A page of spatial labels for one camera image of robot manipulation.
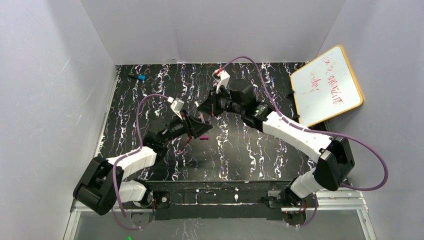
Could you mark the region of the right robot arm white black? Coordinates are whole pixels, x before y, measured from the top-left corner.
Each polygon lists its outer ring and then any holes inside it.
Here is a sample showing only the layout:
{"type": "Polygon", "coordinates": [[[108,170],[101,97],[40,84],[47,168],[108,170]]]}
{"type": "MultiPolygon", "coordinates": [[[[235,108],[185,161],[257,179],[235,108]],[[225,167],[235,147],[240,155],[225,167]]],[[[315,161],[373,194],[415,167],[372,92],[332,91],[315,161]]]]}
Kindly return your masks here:
{"type": "Polygon", "coordinates": [[[219,85],[210,90],[197,110],[214,117],[223,112],[239,114],[247,126],[283,140],[316,163],[314,169],[290,182],[284,189],[284,200],[297,203],[323,189],[337,191],[355,165],[346,138],[313,133],[279,116],[269,103],[257,100],[251,83],[241,79],[232,81],[228,87],[219,85]]]}

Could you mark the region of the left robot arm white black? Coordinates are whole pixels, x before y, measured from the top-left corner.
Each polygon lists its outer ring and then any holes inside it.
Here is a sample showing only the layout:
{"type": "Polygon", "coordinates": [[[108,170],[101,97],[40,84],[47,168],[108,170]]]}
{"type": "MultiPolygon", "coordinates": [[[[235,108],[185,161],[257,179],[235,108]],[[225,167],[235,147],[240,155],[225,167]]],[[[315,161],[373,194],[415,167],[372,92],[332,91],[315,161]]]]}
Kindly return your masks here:
{"type": "Polygon", "coordinates": [[[108,213],[115,204],[123,210],[124,203],[140,202],[148,188],[141,182],[126,179],[162,160],[168,152],[168,143],[174,139],[183,135],[198,139],[212,128],[208,121],[183,112],[182,117],[173,117],[160,131],[147,132],[142,138],[141,147],[116,157],[94,157],[74,188],[72,196],[100,216],[108,213]]]}

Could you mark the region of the light pink pen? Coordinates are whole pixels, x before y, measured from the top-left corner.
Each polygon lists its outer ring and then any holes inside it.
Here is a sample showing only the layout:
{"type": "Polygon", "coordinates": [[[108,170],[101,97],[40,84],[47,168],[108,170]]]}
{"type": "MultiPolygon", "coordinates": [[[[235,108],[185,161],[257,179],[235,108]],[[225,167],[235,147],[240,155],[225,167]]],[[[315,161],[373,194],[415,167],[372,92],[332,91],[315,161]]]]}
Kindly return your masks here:
{"type": "Polygon", "coordinates": [[[200,120],[201,120],[203,123],[205,123],[205,119],[204,119],[204,114],[203,114],[203,113],[201,113],[201,114],[199,115],[199,118],[200,118],[200,120]]]}

